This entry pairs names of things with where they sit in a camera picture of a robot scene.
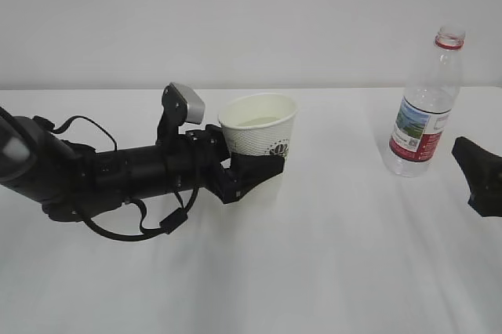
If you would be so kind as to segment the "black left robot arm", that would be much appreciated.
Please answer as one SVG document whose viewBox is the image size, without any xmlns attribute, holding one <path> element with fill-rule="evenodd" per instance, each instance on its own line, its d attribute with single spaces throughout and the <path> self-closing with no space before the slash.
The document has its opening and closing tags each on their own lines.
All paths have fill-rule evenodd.
<svg viewBox="0 0 502 334">
<path fill-rule="evenodd" d="M 62 139 L 69 128 L 35 116 L 1 113 L 1 184 L 36 201 L 54 221 L 81 222 L 126 203 L 201 189 L 223 203 L 284 169 L 279 155 L 251 156 L 228 148 L 223 130 L 203 125 L 197 93 L 171 83 L 162 94 L 155 144 L 99 152 Z"/>
</svg>

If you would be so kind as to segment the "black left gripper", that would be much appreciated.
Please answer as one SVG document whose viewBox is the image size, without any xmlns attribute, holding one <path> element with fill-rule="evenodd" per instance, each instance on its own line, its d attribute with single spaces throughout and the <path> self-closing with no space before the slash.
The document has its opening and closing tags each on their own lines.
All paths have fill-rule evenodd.
<svg viewBox="0 0 502 334">
<path fill-rule="evenodd" d="M 187 124 L 183 99 L 167 85 L 161 98 L 162 114 L 156 130 L 156 145 L 166 164 L 173 193 L 190 191 L 193 204 L 206 189 L 224 204 L 236 202 L 255 186 L 283 172 L 286 160 L 280 155 L 231 153 L 218 125 L 180 132 Z"/>
</svg>

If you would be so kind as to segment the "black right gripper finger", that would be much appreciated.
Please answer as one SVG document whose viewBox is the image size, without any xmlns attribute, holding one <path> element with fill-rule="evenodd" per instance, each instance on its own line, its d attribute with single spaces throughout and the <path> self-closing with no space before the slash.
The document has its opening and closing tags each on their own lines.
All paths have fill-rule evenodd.
<svg viewBox="0 0 502 334">
<path fill-rule="evenodd" d="M 467 181 L 467 203 L 480 216 L 501 216 L 501 156 L 466 137 L 457 137 L 452 155 Z"/>
</svg>

